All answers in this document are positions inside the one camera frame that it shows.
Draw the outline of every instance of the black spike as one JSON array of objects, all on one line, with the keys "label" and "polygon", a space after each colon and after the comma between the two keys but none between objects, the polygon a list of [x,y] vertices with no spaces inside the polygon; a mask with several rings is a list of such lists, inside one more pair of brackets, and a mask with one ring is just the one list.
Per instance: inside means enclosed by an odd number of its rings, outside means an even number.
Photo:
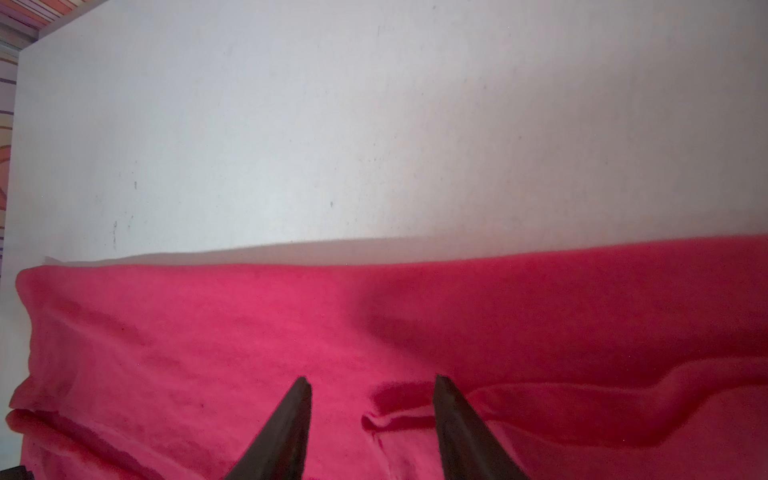
[{"label": "black spike", "polygon": [[312,386],[299,377],[224,480],[301,480],[311,414]]},{"label": "black spike", "polygon": [[437,376],[432,403],[445,480],[529,480],[447,376]]},{"label": "black spike", "polygon": [[0,472],[0,480],[35,480],[35,476],[21,465]]}]

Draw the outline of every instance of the striped fabric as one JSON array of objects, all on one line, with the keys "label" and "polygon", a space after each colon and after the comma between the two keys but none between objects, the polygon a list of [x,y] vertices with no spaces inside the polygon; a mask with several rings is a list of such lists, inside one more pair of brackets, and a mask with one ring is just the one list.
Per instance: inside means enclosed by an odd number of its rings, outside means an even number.
[{"label": "striped fabric", "polygon": [[8,201],[8,169],[11,160],[17,66],[15,58],[0,51],[0,265],[5,240],[5,206]]},{"label": "striped fabric", "polygon": [[0,0],[0,14],[40,29],[88,0]]}]

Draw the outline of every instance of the black tip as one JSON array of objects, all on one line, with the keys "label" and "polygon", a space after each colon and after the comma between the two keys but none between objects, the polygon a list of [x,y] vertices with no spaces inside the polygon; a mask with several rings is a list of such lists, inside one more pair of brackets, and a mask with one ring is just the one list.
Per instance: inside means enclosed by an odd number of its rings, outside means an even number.
[{"label": "black tip", "polygon": [[447,376],[432,397],[446,480],[528,480]]},{"label": "black tip", "polygon": [[311,415],[312,386],[301,376],[224,480],[301,480]]}]

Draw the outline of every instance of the black object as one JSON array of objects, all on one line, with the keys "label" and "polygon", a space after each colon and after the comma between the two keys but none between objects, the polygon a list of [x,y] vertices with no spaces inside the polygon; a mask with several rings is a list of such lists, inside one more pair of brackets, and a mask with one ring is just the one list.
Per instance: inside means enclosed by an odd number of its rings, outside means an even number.
[{"label": "black object", "polygon": [[445,480],[528,480],[447,376],[432,397]]},{"label": "black object", "polygon": [[224,480],[301,480],[311,414],[312,386],[299,377]]},{"label": "black object", "polygon": [[[529,480],[447,376],[437,376],[432,402],[445,480]],[[299,377],[224,480],[301,480],[311,404]]]},{"label": "black object", "polygon": [[35,480],[35,476],[21,465],[0,472],[0,480]]}]

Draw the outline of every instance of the pink blanket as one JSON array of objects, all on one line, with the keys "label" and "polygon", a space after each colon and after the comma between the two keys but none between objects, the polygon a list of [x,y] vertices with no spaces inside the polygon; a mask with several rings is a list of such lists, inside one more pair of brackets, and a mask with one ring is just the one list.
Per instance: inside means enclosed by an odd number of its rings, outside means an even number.
[{"label": "pink blanket", "polygon": [[768,478],[768,237],[393,266],[41,266],[38,479],[218,479],[293,380],[306,478],[442,478],[450,376],[534,480]]}]

